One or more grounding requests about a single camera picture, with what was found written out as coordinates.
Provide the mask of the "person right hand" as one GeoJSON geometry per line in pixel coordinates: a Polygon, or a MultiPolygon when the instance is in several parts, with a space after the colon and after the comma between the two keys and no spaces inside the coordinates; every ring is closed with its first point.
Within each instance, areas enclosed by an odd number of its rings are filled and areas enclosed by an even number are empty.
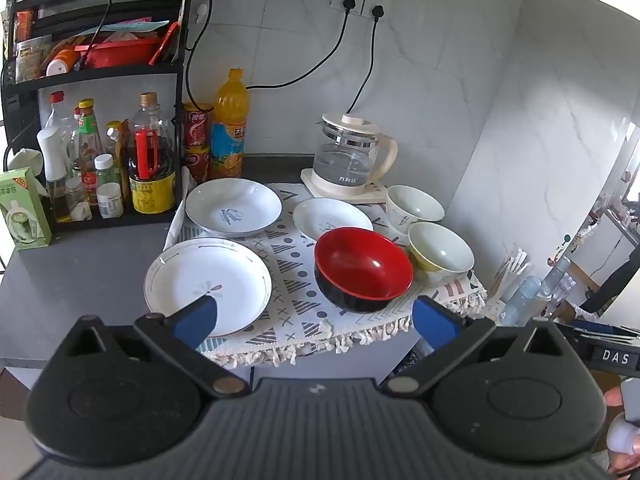
{"type": "Polygon", "coordinates": [[[622,408],[606,434],[608,471],[620,479],[639,478],[639,379],[625,378],[604,395],[608,408],[622,408]]]}

